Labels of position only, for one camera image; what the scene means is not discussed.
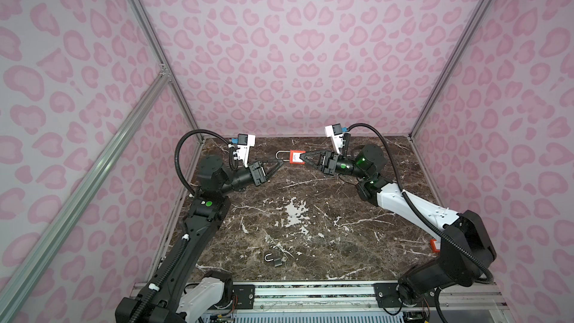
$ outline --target pink wallpaper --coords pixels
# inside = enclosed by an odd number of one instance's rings
[[[477,0],[143,0],[199,125],[409,133]]]
[[[481,214],[517,323],[574,317],[574,3],[497,0],[417,147],[444,204]]]
[[[0,290],[157,73],[126,0],[0,0]]]
[[[173,150],[189,131],[169,88],[155,103],[20,312],[18,323],[115,322],[150,269],[182,185]],[[188,167],[195,140],[182,148]]]

